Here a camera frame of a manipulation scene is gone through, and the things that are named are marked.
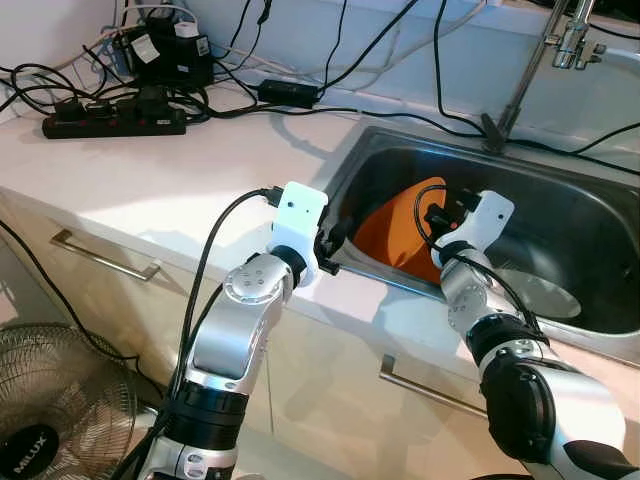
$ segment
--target faucet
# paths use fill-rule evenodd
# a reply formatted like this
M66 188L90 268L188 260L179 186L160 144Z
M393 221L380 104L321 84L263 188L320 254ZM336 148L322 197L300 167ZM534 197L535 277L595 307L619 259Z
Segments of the faucet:
M527 64L527 68L522 74L511 100L504 108L502 115L500 115L498 124L496 125L487 113L483 113L481 116L482 125L487 135L483 145L485 151L494 154L502 153L504 144L509 138L509 134L520 114L522 100L538 70L546 47L552 46L557 49L552 63L556 68L569 69L574 66L576 70L584 70L588 63L601 61L598 55L603 54L606 47L601 44L587 42L584 38L589 29L589 16L595 1L578 1L573 17L567 22L564 34L560 37L553 32L562 18L569 0L556 0L542 35L538 39L536 48Z
M604 53L606 47L586 42L584 39L589 29L589 15L595 2L596 0L580 0L573 18L567 22L562 38L554 35L547 38L548 45L555 45L558 48L553 59L554 67L567 69L575 63L577 70L584 70L588 63L601 61L598 54Z

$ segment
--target electric fan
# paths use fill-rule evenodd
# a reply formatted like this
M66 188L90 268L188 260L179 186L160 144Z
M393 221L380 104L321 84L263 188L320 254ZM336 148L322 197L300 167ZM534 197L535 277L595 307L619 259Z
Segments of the electric fan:
M0 331L0 479L108 479L128 448L135 407L124 363L78 330L43 324Z

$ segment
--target fan label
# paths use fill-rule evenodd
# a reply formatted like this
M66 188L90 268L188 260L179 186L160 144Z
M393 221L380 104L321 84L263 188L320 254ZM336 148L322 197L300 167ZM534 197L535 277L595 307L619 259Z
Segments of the fan label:
M31 425L0 445L0 475L11 480L35 477L58 453L58 433L49 425Z
M16 473L22 473L22 471L27 466L29 466L29 464L31 463L31 460L36 458L36 455L38 454L42 446L46 443L46 441L47 439L44 437L44 435L40 434L40 438L36 440L36 443L33 444L33 447L31 447L31 450L29 450L29 453L22 460L20 460L20 463L16 468L13 469L13 471Z

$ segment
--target fan grille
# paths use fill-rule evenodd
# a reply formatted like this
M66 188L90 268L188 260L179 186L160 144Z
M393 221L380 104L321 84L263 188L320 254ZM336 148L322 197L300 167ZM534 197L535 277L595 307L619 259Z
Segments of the fan grille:
M93 336L105 351L117 354ZM131 374L66 325L0 331L0 444L30 425L56 430L54 461L33 477L108 479L129 445L136 399Z

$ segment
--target white wall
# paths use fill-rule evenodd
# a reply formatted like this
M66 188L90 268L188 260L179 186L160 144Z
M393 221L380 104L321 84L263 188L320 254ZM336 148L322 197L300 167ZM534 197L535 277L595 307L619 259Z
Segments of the white wall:
M0 65L35 62L56 65L82 51L104 25L111 25L120 0L3 0ZM0 86L0 103L7 92ZM14 116L0 114L0 123Z
M243 1L189 0L186 3L197 14L201 30L210 39L228 44L238 23ZM335 41L340 3L338 0L274 1L256 53L301 70L324 64ZM343 41L334 63L349 64L357 58L392 18L390 11L398 11L404 3L404 0L351 0L345 17ZM437 0L424 0L415 12L412 11L415 15L402 21L398 50L430 35L439 4ZM466 0L450 0L445 20L458 18L473 5ZM263 2L252 2L238 48L248 49L253 42L255 20L262 6ZM536 37L533 33L542 30L548 12L532 7L487 7L473 22L444 38L440 42L440 56L446 107L451 111L477 115L488 112L497 118L534 48ZM640 34L640 28L624 22L614 23L613 27ZM610 47L635 52L640 49L640 42L612 37L593 29L589 36L606 42ZM383 41L363 65L380 65L389 42L389 38ZM519 119L520 127L534 127L542 136L549 132L592 139L640 119L640 70L633 73L598 64L590 65L583 72L565 71L551 68L550 63L551 55L547 53L526 96ZM353 87L368 78L371 78L368 74L355 74L343 85ZM432 47L427 47L386 73L369 91L433 105L434 84ZM640 133L636 130L620 136L616 143L640 151Z

